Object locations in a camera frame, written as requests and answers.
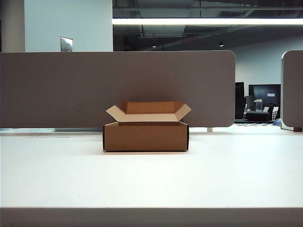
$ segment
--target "electrical outlet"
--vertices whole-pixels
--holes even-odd
[[[60,37],[61,52],[72,52],[73,39]]]

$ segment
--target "open cardboard box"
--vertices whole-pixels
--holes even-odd
[[[122,102],[107,110],[115,123],[103,126],[106,151],[188,150],[188,125],[180,120],[191,109],[183,102]]]

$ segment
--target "recessed ceiling light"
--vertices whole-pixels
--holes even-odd
[[[114,25],[303,25],[303,18],[115,18]]]

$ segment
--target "ceiling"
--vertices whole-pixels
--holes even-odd
[[[301,18],[303,0],[113,0],[113,18],[176,17]],[[114,51],[213,50],[220,41],[230,48],[303,35],[303,27],[114,25],[113,34]]]

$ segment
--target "desk surface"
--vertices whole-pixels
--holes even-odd
[[[188,152],[102,151],[101,133],[1,132],[1,206],[303,207],[303,134],[192,128]]]

